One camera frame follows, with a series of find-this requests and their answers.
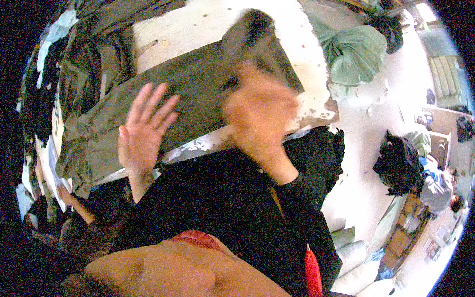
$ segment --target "black shirt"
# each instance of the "black shirt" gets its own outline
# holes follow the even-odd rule
[[[158,244],[185,230],[214,235],[233,253],[292,296],[306,296],[304,257],[308,242],[323,288],[340,272],[325,218],[313,204],[305,171],[276,186],[284,217],[257,165],[233,149],[164,168],[136,205],[111,252]]]

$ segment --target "white table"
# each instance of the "white table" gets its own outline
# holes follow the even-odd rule
[[[328,73],[322,48],[297,0],[188,0],[183,8],[136,23],[133,31],[137,73],[221,40],[249,8],[262,10],[274,19],[276,36],[305,90],[298,97],[300,110],[288,126],[289,133],[338,121],[338,108],[336,102],[330,99],[327,88]],[[63,128],[60,123],[58,130],[55,130],[54,112],[53,138],[56,144],[60,144]],[[167,152],[162,161],[175,163],[231,148],[229,135],[229,127],[220,128]],[[123,168],[96,184],[126,176]]]

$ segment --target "red pen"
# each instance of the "red pen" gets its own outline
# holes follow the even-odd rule
[[[307,253],[305,254],[305,277],[307,279],[307,289],[309,297],[323,297],[322,278],[317,259],[307,243]]]

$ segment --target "hair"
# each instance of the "hair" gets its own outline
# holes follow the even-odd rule
[[[87,273],[67,277],[59,286],[58,297],[120,297],[112,286]]]
[[[457,213],[462,208],[462,198],[457,196],[457,199],[450,204],[450,209]]]

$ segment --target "bright light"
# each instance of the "bright light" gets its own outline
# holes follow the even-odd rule
[[[416,5],[417,10],[419,10],[420,16],[424,19],[426,23],[433,22],[437,20],[436,16],[430,9],[430,7],[425,3],[419,3]]]

